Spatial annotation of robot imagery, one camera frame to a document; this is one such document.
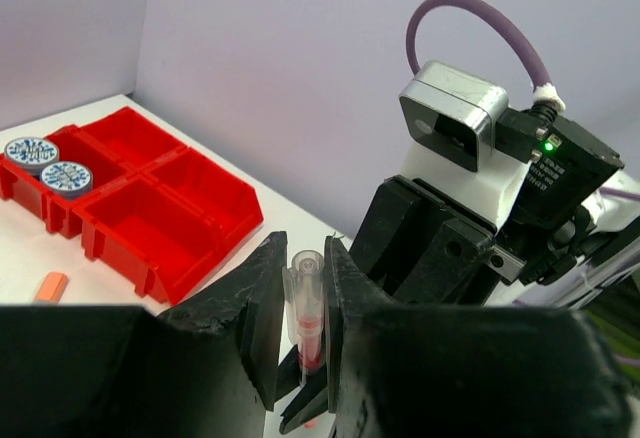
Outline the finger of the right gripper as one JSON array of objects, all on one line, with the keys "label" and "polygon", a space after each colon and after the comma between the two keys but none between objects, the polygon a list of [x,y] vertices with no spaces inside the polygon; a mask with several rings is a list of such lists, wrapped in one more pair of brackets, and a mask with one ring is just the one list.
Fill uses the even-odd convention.
[{"label": "finger of the right gripper", "polygon": [[317,372],[307,377],[305,384],[281,413],[279,432],[289,434],[327,411],[327,374]]},{"label": "finger of the right gripper", "polygon": [[297,347],[292,347],[278,365],[277,400],[298,388],[302,380],[300,354]]}]

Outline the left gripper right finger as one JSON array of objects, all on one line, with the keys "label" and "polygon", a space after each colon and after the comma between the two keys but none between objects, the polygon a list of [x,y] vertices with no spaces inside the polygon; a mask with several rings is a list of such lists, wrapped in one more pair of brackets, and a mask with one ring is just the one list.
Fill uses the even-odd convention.
[{"label": "left gripper right finger", "polygon": [[405,305],[324,245],[328,404],[337,437],[628,437],[626,380],[590,317]]}]

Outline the blue patterned tape roll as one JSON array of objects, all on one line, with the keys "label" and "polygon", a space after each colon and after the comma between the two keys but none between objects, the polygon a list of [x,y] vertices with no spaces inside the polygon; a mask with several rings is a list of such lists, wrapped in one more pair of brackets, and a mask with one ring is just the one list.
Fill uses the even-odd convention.
[{"label": "blue patterned tape roll", "polygon": [[75,200],[93,190],[94,176],[83,164],[58,161],[42,170],[40,182],[55,194],[67,200]]},{"label": "blue patterned tape roll", "polygon": [[50,140],[21,137],[11,140],[4,148],[5,158],[31,176],[39,176],[49,165],[57,162],[60,152]]}]

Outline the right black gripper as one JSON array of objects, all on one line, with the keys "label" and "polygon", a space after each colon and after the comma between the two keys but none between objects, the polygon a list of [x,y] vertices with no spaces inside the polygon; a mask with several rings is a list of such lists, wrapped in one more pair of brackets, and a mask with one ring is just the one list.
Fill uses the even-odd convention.
[{"label": "right black gripper", "polygon": [[501,275],[496,246],[522,258],[527,229],[497,231],[420,180],[400,175],[377,188],[350,248],[367,277],[401,303],[483,305]]}]

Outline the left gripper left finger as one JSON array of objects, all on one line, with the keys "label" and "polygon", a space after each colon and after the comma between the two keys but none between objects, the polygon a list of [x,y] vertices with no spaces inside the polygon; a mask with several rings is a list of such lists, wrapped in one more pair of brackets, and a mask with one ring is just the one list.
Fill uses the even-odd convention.
[{"label": "left gripper left finger", "polygon": [[5,306],[5,437],[259,437],[276,400],[287,235],[182,303]]}]

